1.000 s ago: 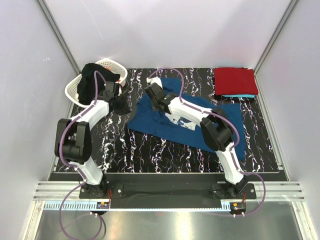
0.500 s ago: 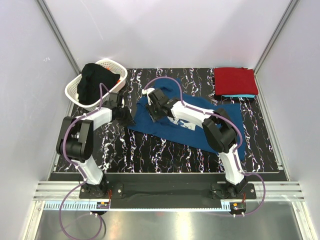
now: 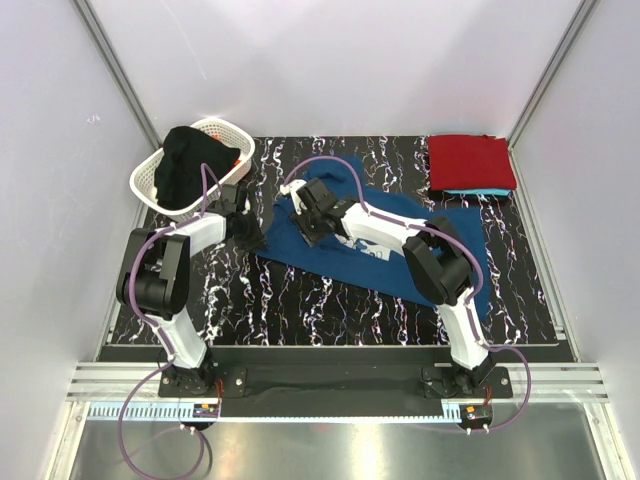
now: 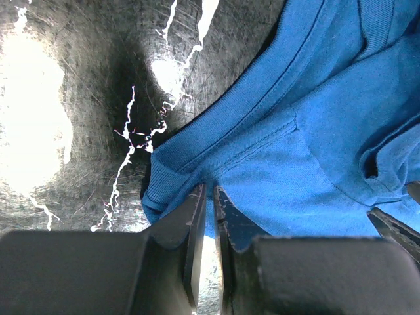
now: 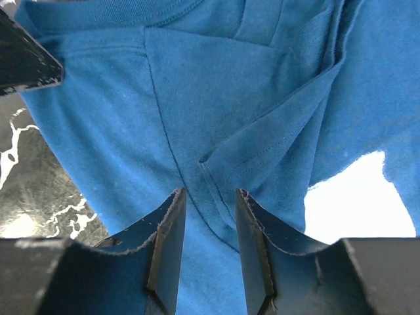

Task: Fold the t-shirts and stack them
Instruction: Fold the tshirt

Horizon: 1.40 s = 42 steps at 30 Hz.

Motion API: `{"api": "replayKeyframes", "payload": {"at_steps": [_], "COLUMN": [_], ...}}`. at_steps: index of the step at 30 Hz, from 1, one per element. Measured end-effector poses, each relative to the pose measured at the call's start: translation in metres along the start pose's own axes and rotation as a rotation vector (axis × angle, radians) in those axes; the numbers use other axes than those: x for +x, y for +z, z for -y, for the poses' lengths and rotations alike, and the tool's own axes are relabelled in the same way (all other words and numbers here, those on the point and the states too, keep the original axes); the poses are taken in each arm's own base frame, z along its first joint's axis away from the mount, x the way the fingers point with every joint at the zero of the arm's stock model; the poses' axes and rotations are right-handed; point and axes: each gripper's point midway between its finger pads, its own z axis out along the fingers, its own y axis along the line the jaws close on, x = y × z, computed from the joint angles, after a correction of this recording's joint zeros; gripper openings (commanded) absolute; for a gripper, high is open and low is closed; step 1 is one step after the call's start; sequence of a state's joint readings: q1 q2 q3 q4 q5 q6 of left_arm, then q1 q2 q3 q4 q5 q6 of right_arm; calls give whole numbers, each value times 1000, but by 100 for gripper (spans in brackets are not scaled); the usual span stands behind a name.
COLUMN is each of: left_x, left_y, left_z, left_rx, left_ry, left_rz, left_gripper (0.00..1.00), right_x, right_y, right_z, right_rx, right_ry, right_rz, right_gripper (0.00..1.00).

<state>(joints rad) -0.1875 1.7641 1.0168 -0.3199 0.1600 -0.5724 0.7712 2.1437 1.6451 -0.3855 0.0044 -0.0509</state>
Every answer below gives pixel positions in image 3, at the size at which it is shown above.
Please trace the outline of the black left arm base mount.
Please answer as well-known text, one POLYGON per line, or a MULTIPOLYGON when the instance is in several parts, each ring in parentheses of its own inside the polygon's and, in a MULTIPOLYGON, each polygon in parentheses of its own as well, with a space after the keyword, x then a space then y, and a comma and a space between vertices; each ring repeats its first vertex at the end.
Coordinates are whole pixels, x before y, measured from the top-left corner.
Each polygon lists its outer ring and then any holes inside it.
POLYGON ((241 398, 247 369, 205 359, 196 369, 170 367, 161 375, 158 395, 166 398, 241 398))

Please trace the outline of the blue printed t shirt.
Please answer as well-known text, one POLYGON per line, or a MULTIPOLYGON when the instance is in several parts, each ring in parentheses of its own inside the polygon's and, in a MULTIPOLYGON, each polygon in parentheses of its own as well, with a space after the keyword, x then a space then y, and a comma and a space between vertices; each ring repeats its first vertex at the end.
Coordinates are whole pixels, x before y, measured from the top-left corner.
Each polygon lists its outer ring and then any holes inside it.
MULTIPOLYGON (((367 185, 362 186, 362 191, 367 205, 383 210, 387 216, 403 217, 413 224, 438 217, 450 221, 459 241, 470 250, 481 267, 485 282, 474 302, 479 319, 486 321, 490 300, 489 267, 480 209, 470 207, 431 212, 403 194, 385 193, 367 185)), ((407 235, 409 231, 406 228, 375 218, 373 225, 384 227, 384 233, 375 233, 371 227, 350 227, 348 231, 352 236, 347 239, 330 234, 311 246, 291 220, 294 213, 289 197, 281 197, 274 204, 274 218, 266 232, 267 248, 259 250, 259 256, 416 304, 433 305, 416 289, 401 254, 402 244, 391 237, 394 233, 407 235)))

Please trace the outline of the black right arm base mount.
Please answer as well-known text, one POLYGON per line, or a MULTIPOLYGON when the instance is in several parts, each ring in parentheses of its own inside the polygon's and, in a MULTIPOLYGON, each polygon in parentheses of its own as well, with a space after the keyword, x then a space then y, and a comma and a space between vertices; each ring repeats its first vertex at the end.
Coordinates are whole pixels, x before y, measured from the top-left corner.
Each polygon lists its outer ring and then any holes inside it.
POLYGON ((429 399, 492 400, 513 397, 508 370, 498 367, 491 356, 473 370, 455 363, 423 367, 421 383, 425 397, 429 399))

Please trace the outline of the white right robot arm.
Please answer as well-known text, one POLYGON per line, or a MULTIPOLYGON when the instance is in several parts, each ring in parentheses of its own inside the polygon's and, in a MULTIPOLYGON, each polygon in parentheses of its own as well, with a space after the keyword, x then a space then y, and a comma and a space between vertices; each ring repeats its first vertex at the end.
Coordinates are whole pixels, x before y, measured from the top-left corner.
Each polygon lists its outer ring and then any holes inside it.
POLYGON ((475 306, 483 273, 446 218, 404 217, 362 197, 339 199, 318 178, 293 180, 281 186, 280 193, 292 200, 292 221, 309 245, 334 235, 402 256, 417 291, 436 306, 443 321, 455 387, 470 397, 488 387, 495 362, 475 306))

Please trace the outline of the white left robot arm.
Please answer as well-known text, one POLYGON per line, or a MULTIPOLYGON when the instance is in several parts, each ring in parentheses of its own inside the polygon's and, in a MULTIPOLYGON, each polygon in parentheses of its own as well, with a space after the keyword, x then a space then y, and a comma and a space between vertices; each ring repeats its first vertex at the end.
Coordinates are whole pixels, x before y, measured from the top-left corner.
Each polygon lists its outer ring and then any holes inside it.
POLYGON ((243 251, 267 246, 244 185, 224 185, 205 211, 183 222, 133 230, 118 276, 117 300, 151 326, 168 361, 183 370, 181 384, 196 396, 214 388, 216 372, 204 364, 207 347, 186 307, 191 258, 229 240, 243 251))

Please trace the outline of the black t shirt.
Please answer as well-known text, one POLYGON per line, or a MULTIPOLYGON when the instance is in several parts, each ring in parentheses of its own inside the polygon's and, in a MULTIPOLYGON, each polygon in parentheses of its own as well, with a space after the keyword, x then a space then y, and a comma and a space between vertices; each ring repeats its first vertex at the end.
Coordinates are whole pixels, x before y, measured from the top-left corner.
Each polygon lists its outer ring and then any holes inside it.
POLYGON ((163 143, 163 157, 154 172, 157 204, 166 210, 188 207, 202 196, 201 165, 218 180, 231 170, 211 164, 212 136, 189 126, 172 128, 163 143))

